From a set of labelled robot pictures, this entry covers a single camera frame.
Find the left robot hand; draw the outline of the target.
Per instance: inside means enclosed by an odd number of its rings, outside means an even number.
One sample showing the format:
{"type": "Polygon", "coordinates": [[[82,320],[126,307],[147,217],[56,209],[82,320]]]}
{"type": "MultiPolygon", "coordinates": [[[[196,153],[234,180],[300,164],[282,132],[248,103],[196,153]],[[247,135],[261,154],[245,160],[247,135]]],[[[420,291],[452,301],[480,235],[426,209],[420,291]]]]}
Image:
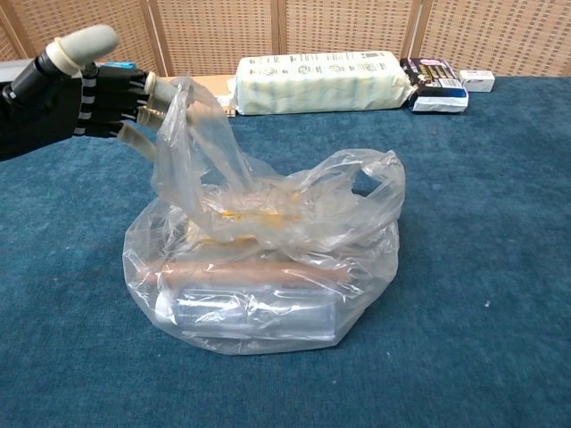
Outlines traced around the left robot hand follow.
{"type": "Polygon", "coordinates": [[[117,138],[147,159],[178,90],[151,71],[100,60],[119,43],[103,24],[57,37],[34,58],[1,63],[1,158],[77,137],[117,138]]]}

